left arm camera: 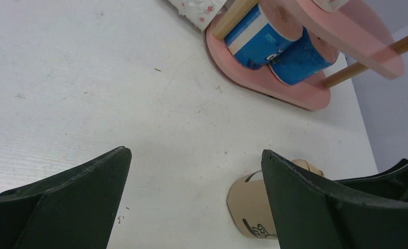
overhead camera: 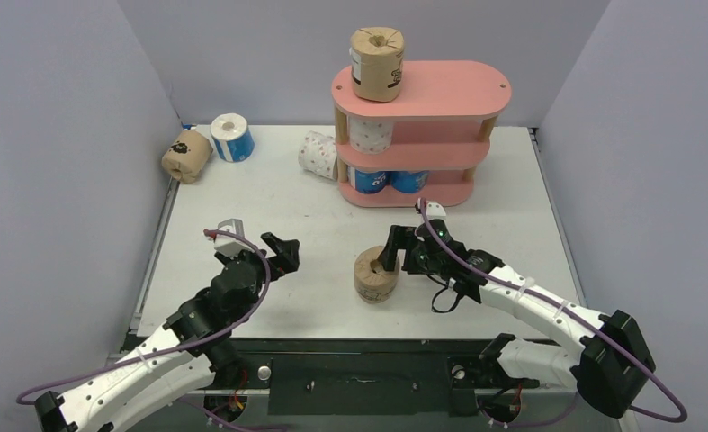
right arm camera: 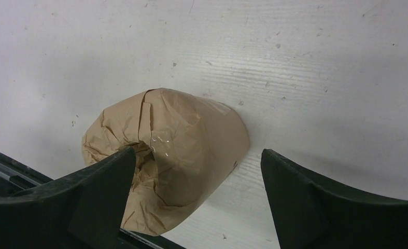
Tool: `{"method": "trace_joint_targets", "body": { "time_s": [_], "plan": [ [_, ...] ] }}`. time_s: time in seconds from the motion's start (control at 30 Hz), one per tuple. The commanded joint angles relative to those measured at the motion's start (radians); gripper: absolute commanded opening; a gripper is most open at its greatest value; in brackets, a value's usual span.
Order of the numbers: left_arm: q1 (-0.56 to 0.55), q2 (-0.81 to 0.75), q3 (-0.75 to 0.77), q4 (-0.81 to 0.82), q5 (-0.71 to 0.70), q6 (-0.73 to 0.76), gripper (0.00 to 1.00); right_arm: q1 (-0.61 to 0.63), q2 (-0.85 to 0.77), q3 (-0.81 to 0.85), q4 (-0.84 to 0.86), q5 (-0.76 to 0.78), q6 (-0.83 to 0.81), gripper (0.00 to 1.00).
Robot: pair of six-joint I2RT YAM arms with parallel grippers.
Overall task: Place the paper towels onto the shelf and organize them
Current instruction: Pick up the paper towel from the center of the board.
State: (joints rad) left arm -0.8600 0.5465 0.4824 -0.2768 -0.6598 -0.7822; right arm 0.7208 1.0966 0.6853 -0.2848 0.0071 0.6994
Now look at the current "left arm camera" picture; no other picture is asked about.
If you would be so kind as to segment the pink three-tier shelf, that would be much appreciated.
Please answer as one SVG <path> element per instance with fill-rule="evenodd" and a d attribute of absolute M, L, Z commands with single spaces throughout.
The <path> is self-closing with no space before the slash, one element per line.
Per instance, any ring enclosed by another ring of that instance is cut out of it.
<path fill-rule="evenodd" d="M 306 110 L 366 70 L 404 74 L 408 36 L 394 41 L 364 1 L 235 1 L 206 30 L 219 69 L 234 83 Z"/>

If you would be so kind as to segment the blue paper roll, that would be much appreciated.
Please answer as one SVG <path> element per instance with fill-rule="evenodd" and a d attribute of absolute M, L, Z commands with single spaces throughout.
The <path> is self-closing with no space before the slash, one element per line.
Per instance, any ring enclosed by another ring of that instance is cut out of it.
<path fill-rule="evenodd" d="M 303 25 L 282 1 L 259 1 L 224 38 L 235 60 L 258 70 L 302 37 Z"/>

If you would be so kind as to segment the brown roll cartoon print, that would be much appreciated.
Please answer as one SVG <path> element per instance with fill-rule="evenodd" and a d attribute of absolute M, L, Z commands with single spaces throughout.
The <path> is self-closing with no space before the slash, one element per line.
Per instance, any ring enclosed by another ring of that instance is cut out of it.
<path fill-rule="evenodd" d="M 235 181 L 227 206 L 238 230 L 246 237 L 284 241 L 322 240 L 334 229 L 327 204 L 306 178 L 322 178 L 321 170 L 305 160 L 294 160 L 258 170 Z"/>

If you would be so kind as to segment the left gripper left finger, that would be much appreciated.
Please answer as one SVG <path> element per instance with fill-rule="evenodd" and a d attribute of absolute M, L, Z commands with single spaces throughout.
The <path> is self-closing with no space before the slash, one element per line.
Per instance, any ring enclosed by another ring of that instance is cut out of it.
<path fill-rule="evenodd" d="M 106 248 L 131 159 L 117 147 L 0 193 L 0 248 Z"/>

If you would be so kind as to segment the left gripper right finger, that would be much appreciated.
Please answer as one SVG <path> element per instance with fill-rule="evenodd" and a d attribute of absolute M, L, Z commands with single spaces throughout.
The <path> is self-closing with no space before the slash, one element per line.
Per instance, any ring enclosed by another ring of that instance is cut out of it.
<path fill-rule="evenodd" d="M 263 151 L 263 171 L 277 162 L 295 166 L 271 150 Z M 304 171 L 301 175 L 323 197 L 334 229 L 325 239 L 308 240 L 303 244 L 295 240 L 285 242 L 280 232 L 281 248 L 408 248 L 408 202 L 371 195 Z"/>

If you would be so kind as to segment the blue white roll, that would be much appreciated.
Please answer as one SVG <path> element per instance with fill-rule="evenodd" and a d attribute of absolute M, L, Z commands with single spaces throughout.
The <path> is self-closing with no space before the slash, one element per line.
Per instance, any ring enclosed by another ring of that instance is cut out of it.
<path fill-rule="evenodd" d="M 272 60 L 268 67 L 280 82 L 294 86 L 332 66 L 339 53 L 337 48 L 304 28 L 302 37 Z"/>

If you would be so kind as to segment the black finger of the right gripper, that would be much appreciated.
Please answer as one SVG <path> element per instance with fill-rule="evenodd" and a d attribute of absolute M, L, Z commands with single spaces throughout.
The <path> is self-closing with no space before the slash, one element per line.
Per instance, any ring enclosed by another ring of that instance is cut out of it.
<path fill-rule="evenodd" d="M 408 160 L 403 158 L 389 170 L 376 175 L 337 182 L 371 195 L 408 202 Z"/>

